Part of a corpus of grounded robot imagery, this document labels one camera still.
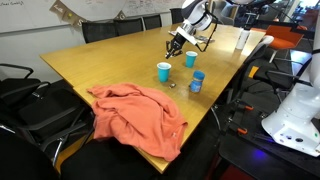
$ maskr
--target towel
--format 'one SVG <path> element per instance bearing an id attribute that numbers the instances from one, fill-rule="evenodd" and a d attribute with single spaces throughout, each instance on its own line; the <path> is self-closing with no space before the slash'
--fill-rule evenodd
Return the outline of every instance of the towel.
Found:
<path id="1" fill-rule="evenodd" d="M 122 144 L 173 161 L 180 154 L 187 122 L 163 92 L 132 83 L 88 89 L 97 99 L 94 139 L 115 137 Z"/>

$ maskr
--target blue cup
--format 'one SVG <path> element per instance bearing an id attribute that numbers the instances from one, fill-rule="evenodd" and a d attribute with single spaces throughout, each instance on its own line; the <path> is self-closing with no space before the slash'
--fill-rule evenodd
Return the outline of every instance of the blue cup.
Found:
<path id="1" fill-rule="evenodd" d="M 166 82 L 169 78 L 169 73 L 171 69 L 171 64 L 166 62 L 161 62 L 157 64 L 158 67 L 158 77 L 160 82 Z"/>
<path id="2" fill-rule="evenodd" d="M 196 57 L 198 56 L 198 53 L 196 53 L 194 51 L 187 51 L 186 55 L 187 55 L 186 66 L 188 68 L 192 68 L 194 65 L 194 61 L 196 60 Z"/>

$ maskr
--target bottle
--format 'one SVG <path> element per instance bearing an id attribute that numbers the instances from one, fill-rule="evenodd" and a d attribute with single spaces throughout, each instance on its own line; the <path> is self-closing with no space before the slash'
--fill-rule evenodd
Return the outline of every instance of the bottle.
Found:
<path id="1" fill-rule="evenodd" d="M 245 27 L 242 31 L 241 31 L 241 34 L 240 34 L 240 37 L 239 37 L 239 40 L 238 40 L 238 43 L 236 45 L 236 49 L 243 49 L 244 45 L 246 44 L 247 42 L 247 39 L 250 35 L 250 29 Z"/>
<path id="2" fill-rule="evenodd" d="M 194 71 L 193 73 L 193 80 L 190 84 L 190 91 L 194 93 L 198 93 L 201 90 L 202 87 L 202 81 L 205 77 L 205 74 L 201 71 Z"/>

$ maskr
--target wooden table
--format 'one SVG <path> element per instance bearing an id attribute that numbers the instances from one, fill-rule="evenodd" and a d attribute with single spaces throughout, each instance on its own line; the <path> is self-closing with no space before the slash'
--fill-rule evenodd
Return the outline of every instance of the wooden table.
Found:
<path id="1" fill-rule="evenodd" d="M 177 25 L 157 28 L 69 49 L 42 54 L 41 58 L 59 73 L 88 104 L 95 98 L 87 88 L 94 85 L 109 85 L 131 82 L 140 86 L 155 88 L 171 97 L 188 122 L 183 144 L 195 130 L 210 107 L 219 97 L 226 85 L 246 57 L 264 36 L 263 32 L 252 31 L 243 50 L 235 49 L 241 30 L 231 26 L 219 25 L 207 51 L 201 53 L 186 42 L 183 51 L 198 52 L 193 68 L 185 67 L 185 55 L 165 59 L 165 41 L 171 40 L 169 30 Z M 199 35 L 208 35 L 207 31 Z M 169 62 L 172 65 L 169 81 L 160 83 L 156 64 Z M 189 84 L 195 70 L 201 70 L 206 77 L 200 93 L 191 93 Z M 169 162 L 151 156 L 137 149 L 159 172 L 163 173 Z"/>

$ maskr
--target cup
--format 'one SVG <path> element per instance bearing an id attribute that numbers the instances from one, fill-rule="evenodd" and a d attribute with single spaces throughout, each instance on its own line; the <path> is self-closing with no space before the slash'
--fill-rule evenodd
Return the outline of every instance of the cup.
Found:
<path id="1" fill-rule="evenodd" d="M 171 69 L 171 64 L 166 62 L 161 62 L 157 64 L 158 67 L 158 77 L 160 82 L 166 82 L 169 78 L 169 73 Z"/>
<path id="2" fill-rule="evenodd" d="M 198 56 L 198 53 L 194 52 L 194 51 L 187 51 L 186 52 L 186 66 L 188 68 L 192 68 L 194 65 L 194 61 L 196 60 L 196 57 Z"/>

